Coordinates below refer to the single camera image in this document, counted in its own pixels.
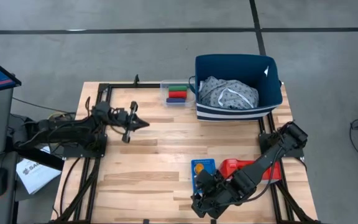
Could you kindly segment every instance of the clear plastic container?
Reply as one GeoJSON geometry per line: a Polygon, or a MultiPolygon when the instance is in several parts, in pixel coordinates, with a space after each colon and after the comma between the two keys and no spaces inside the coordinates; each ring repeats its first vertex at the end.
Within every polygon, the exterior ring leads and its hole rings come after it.
{"type": "MultiPolygon", "coordinates": [[[[169,98],[169,87],[175,85],[186,85],[188,87],[188,80],[163,80],[160,84],[160,92],[161,92],[161,101],[165,106],[194,106],[196,101],[196,95],[187,88],[187,97],[184,103],[167,103],[167,98],[169,98]]],[[[195,85],[194,80],[190,80],[190,85],[195,85]]]]}

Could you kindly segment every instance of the wooden table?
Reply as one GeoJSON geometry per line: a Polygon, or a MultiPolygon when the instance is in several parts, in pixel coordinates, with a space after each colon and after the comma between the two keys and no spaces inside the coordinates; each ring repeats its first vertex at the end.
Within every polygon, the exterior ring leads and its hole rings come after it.
{"type": "MultiPolygon", "coordinates": [[[[84,83],[77,119],[86,116],[84,105],[88,96],[91,105],[95,104],[98,85],[98,82],[84,83]]],[[[283,103],[273,111],[276,128],[292,120],[284,86],[282,93],[283,103]]],[[[139,117],[150,126],[132,133],[130,144],[121,142],[121,136],[107,128],[109,140],[106,155],[101,159],[92,223],[142,223],[145,218],[152,223],[210,223],[208,215],[198,218],[190,208],[190,161],[213,158],[218,166],[229,158],[258,158],[258,122],[199,122],[195,108],[164,107],[158,88],[114,89],[111,106],[128,110],[132,100],[139,104],[139,117]]],[[[63,182],[74,160],[65,162],[56,209],[60,205],[63,182]]],[[[63,209],[77,194],[83,160],[77,163],[69,177],[63,209]]],[[[283,163],[290,193],[311,218],[317,218],[305,168],[294,159],[286,158],[283,163]]],[[[264,187],[260,184],[256,194],[264,187]]],[[[284,210],[282,196],[279,197],[284,210]]],[[[82,219],[87,202],[85,195],[82,219]]],[[[254,202],[230,206],[218,223],[275,223],[270,191],[254,202]]]]}

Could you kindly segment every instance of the blue board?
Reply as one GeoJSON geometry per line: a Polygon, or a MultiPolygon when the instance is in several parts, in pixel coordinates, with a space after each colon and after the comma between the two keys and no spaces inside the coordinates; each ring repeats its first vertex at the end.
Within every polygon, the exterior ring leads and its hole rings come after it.
{"type": "Polygon", "coordinates": [[[215,160],[214,159],[193,159],[191,161],[191,179],[193,181],[193,192],[196,192],[196,183],[195,183],[195,177],[197,176],[194,168],[197,164],[204,165],[204,170],[206,170],[209,174],[214,174],[216,168],[215,168],[215,160]]]}

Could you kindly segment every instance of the gray cloth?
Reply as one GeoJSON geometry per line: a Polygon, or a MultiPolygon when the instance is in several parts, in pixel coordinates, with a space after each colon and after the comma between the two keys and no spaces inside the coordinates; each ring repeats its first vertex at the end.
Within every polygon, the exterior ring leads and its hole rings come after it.
{"type": "Polygon", "coordinates": [[[258,107],[258,91],[237,80],[208,77],[200,82],[198,101],[202,105],[244,110],[258,107]]]}

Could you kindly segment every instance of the yellow circle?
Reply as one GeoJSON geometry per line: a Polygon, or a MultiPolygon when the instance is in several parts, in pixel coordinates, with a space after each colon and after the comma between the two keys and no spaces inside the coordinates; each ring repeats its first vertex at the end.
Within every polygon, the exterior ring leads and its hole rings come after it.
{"type": "Polygon", "coordinates": [[[197,164],[196,167],[194,168],[194,172],[196,172],[196,174],[199,174],[203,169],[204,169],[204,165],[197,164]]]}

